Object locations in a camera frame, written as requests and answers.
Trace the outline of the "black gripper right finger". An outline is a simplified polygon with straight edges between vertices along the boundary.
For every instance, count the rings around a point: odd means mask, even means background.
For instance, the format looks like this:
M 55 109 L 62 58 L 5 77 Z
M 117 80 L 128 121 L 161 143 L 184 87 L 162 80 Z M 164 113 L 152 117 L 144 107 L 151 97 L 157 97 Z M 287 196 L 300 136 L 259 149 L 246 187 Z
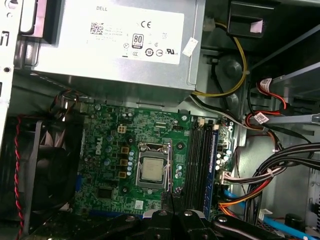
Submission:
M 218 214 L 211 221 L 185 207 L 184 193 L 174 192 L 176 240 L 282 240 L 283 237 L 236 217 Z

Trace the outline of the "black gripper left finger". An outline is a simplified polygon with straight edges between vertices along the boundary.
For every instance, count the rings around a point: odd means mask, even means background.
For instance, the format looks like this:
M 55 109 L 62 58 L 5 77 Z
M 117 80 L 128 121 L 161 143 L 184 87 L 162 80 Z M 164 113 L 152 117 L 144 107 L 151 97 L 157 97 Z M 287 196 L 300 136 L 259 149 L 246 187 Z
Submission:
M 174 193 L 161 193 L 161 209 L 146 211 L 142 218 L 119 215 L 92 231 L 93 240 L 171 240 L 173 238 Z

